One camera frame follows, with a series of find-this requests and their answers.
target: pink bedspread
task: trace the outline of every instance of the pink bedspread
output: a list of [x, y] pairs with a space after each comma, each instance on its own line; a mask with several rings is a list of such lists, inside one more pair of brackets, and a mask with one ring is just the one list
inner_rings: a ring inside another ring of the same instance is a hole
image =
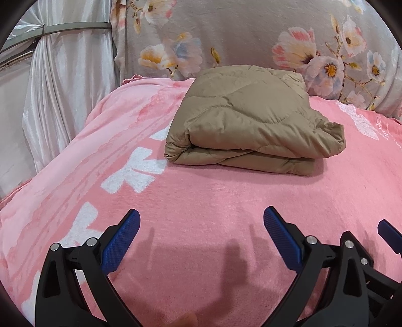
[[294, 278], [263, 226], [269, 205], [321, 242], [338, 244], [351, 230], [375, 266], [401, 280], [400, 258], [376, 233], [384, 218], [402, 230], [401, 125], [313, 97], [314, 109], [344, 124], [347, 140], [314, 176], [170, 165], [164, 139], [191, 83], [138, 78], [108, 95], [0, 211], [0, 279], [29, 320], [50, 244], [100, 236], [130, 208], [141, 228], [110, 279], [145, 327], [188, 311], [204, 327], [260, 326]]

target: folded comforter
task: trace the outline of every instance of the folded comforter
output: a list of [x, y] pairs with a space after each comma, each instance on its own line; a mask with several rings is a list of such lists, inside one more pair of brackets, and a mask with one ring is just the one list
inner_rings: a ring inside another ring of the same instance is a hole
[[186, 93], [165, 157], [175, 164], [308, 176], [315, 159], [345, 146], [343, 126], [310, 107], [300, 74], [225, 66], [202, 72]]

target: blue textured pad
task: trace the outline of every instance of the blue textured pad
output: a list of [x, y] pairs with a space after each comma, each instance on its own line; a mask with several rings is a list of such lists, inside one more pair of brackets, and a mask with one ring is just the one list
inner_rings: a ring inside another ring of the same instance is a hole
[[139, 225], [139, 213], [133, 210], [103, 250], [102, 265], [100, 267], [105, 275], [118, 268], [139, 230]]
[[264, 226], [274, 241], [286, 266], [299, 273], [302, 268], [302, 250], [288, 232], [281, 217], [268, 207], [264, 211]]
[[377, 231], [396, 254], [402, 253], [402, 235], [394, 226], [384, 219], [379, 222]]

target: metal pin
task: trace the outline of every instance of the metal pin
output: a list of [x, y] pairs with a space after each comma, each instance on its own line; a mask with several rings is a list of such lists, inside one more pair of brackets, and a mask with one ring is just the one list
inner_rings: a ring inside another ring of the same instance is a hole
[[317, 238], [315, 236], [307, 236], [306, 240], [308, 244], [317, 244]]
[[59, 243], [53, 243], [50, 246], [50, 250], [52, 250], [52, 251], [57, 251], [58, 248], [59, 248]]
[[353, 244], [352, 241], [347, 240], [347, 241], [345, 241], [345, 246], [347, 248], [353, 248], [355, 245]]
[[96, 238], [92, 237], [89, 240], [87, 240], [86, 245], [94, 246], [97, 242], [98, 242], [98, 240]]

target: orange flower center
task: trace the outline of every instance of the orange flower center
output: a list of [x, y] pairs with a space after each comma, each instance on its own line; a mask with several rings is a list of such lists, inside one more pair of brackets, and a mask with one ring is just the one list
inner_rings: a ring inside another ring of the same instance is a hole
[[378, 67], [374, 65], [373, 68], [371, 69], [371, 72], [373, 73], [374, 76], [378, 76], [379, 75]]
[[325, 73], [328, 77], [335, 77], [336, 75], [336, 66], [334, 64], [329, 64], [324, 67]]

